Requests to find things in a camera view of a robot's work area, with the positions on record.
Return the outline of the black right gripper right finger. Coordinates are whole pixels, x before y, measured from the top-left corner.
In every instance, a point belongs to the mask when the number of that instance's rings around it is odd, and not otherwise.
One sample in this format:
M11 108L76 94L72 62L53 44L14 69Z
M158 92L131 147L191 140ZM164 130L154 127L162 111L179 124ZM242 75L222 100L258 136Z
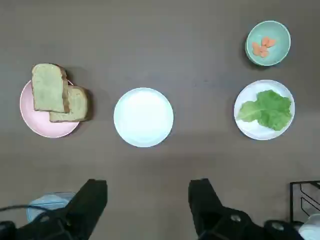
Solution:
M243 211L223 206L207 178L191 180L188 203L199 240L302 240L289 223L255 224Z

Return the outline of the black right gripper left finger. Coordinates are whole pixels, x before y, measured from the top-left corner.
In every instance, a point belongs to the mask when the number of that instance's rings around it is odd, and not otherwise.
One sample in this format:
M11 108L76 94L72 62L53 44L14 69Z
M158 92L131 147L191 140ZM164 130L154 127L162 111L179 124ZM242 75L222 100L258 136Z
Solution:
M16 227L10 220L0 222L2 240L88 240L108 202L106 180L89 179L67 203L48 208L44 203L2 207L1 212L35 210L28 224Z

